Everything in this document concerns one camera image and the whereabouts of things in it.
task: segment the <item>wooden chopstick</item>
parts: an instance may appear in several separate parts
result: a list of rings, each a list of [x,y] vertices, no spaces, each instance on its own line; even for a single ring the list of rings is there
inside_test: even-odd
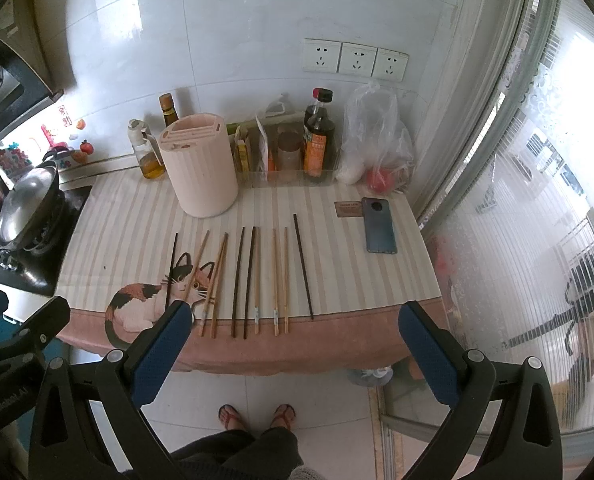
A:
[[[301,272],[303,273],[303,283],[306,285],[306,298],[308,299],[308,310],[311,313],[311,320],[315,319],[312,314],[311,290],[308,288],[308,277],[306,276],[306,263],[303,260],[303,249],[301,248],[301,237],[299,236],[299,224],[297,223],[297,215],[293,214],[295,221],[295,233],[297,234],[297,246],[299,247],[299,259],[301,260]]]
[[[190,289],[193,288],[193,280],[195,279],[197,269],[199,269],[199,262],[202,259],[203,248],[206,247],[206,240],[208,240],[209,234],[210,230],[206,231],[206,234],[203,236],[202,244],[200,245],[199,249],[197,250],[197,254],[195,255],[195,259],[191,262],[193,270],[191,270],[190,272],[190,279],[188,280],[188,285],[186,286],[186,294],[184,295],[185,303],[188,303],[188,295],[190,294]]]
[[[273,318],[275,321],[275,335],[279,335],[279,298],[277,297],[277,229],[273,227]]]
[[[179,233],[175,233],[175,241],[173,242],[173,251],[170,253],[170,267],[168,267],[168,285],[166,286],[166,302],[164,303],[164,310],[168,308],[170,303],[170,287],[173,282],[173,268],[175,266],[175,250],[177,250],[177,236]]]
[[[228,248],[228,233],[224,235],[224,247],[223,253],[221,254],[221,260],[219,261],[218,266],[218,274],[217,274],[217,282],[215,283],[215,289],[213,291],[213,295],[210,297],[209,301],[213,305],[213,318],[211,319],[211,338],[215,339],[217,335],[217,312],[219,307],[219,301],[217,299],[217,295],[219,294],[219,284],[221,283],[221,278],[223,277],[223,268],[226,266],[226,249]]]
[[[241,267],[241,248],[244,245],[244,230],[241,228],[241,236],[239,237],[239,249],[237,251],[237,268],[235,269],[235,290],[232,293],[232,319],[231,319],[231,337],[236,336],[235,321],[237,319],[237,298],[239,297],[239,268]]]
[[[288,227],[283,228],[283,333],[288,334]]]
[[[206,326],[206,318],[208,317],[208,310],[211,307],[211,296],[213,295],[213,288],[215,287],[215,282],[217,280],[217,274],[219,273],[219,266],[221,265],[221,255],[223,254],[223,248],[226,247],[226,240],[228,240],[228,233],[224,233],[221,236],[221,243],[219,244],[219,252],[217,253],[217,258],[215,258],[215,267],[213,267],[213,272],[211,273],[211,279],[208,282],[208,289],[206,290],[206,299],[203,302],[202,324],[199,329],[199,335],[202,337],[203,337],[203,329]]]
[[[255,269],[255,334],[259,334],[259,290],[261,288],[261,228],[258,230],[256,269]]]
[[[248,325],[248,298],[250,297],[250,277],[253,271],[253,257],[255,256],[255,233],[257,233],[257,228],[253,227],[253,232],[250,235],[250,253],[248,254],[248,276],[246,278],[246,300],[244,303],[244,339],[246,338],[246,331]]]

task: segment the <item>orange bottle label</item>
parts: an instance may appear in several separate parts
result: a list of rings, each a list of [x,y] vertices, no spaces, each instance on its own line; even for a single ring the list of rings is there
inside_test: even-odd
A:
[[[312,134],[306,145],[304,169],[310,176],[320,176],[324,167],[324,151],[326,150],[326,136]]]

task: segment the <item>pink utensil holder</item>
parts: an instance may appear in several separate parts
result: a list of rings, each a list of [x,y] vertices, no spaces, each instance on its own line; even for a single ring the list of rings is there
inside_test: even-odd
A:
[[[181,208],[206,218],[228,209],[237,198],[237,175],[224,120],[194,114],[159,134],[159,149]]]

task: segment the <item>bottle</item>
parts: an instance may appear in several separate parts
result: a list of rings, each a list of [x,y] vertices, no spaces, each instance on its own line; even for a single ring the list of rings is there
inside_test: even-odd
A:
[[[145,136],[147,128],[143,121],[137,119],[128,121],[128,138],[133,145],[133,152],[137,157],[139,168],[142,170],[144,177],[152,180],[162,175],[166,168],[164,168],[160,156],[157,156],[159,150],[155,150],[152,145],[154,142],[152,136],[150,139]]]
[[[315,112],[315,107],[317,106],[317,94],[319,94],[319,91],[321,90],[321,88],[313,88],[312,89],[312,103],[309,104],[308,106],[306,106],[306,111],[303,115],[303,127],[304,127],[304,132],[306,131],[306,126],[308,125],[308,119],[310,119],[313,115],[313,113]]]
[[[161,106],[161,111],[164,112],[164,122],[167,126],[179,119],[177,112],[175,111],[175,104],[171,94],[160,95],[159,105]]]
[[[324,180],[323,170],[333,170],[335,157],[335,124],[328,118],[327,104],[333,100],[332,90],[319,88],[317,104],[305,128],[306,153],[303,170],[313,182]]]

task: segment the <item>silver screw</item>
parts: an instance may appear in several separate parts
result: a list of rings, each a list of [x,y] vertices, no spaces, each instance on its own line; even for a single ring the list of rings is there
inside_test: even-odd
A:
[[[106,355],[106,359],[108,359],[111,363],[117,363],[118,361],[121,361],[122,357],[124,357],[124,352],[118,349],[111,350],[108,352],[108,355]]]
[[[64,364],[64,360],[61,357],[56,357],[55,359],[53,359],[52,361],[50,361],[50,363],[48,364],[48,366],[52,370],[56,370],[57,368],[60,368],[63,364]]]
[[[528,357],[528,366],[530,368],[534,368],[535,370],[539,370],[541,368],[541,361],[535,356]]]
[[[474,363],[480,363],[484,360],[484,354],[479,350],[468,350],[466,355],[468,356],[468,359]]]

